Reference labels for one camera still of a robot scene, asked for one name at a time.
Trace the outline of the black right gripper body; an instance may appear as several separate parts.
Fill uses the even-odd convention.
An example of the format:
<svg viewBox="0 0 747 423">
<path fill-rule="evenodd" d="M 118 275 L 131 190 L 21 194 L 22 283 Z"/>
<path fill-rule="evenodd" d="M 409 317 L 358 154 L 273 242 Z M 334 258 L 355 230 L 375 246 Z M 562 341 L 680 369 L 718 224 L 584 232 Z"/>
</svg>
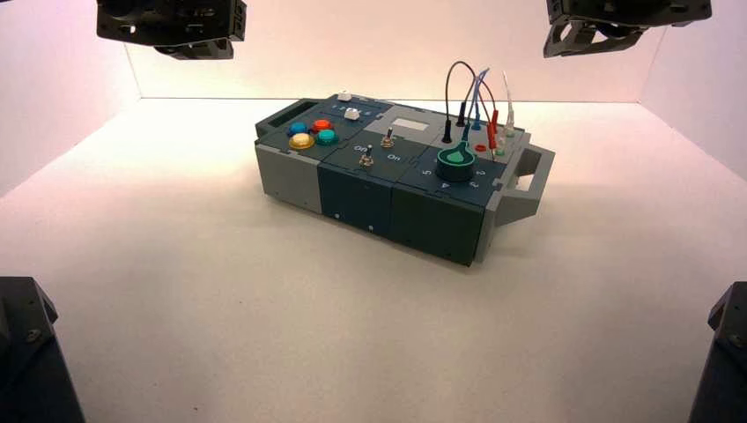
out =
<svg viewBox="0 0 747 423">
<path fill-rule="evenodd" d="M 710 1 L 562 0 L 546 5 L 545 57 L 622 51 L 651 28 L 683 27 L 713 16 Z"/>
</svg>

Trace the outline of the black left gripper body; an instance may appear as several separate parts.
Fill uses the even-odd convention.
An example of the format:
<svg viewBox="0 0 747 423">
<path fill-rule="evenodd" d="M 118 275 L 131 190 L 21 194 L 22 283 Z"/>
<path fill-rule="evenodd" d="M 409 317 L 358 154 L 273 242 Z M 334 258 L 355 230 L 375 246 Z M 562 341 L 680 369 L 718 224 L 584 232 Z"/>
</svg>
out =
<svg viewBox="0 0 747 423">
<path fill-rule="evenodd" d="M 247 4 L 240 0 L 103 0 L 100 38 L 154 48 L 177 60 L 231 60 L 245 38 Z"/>
</svg>

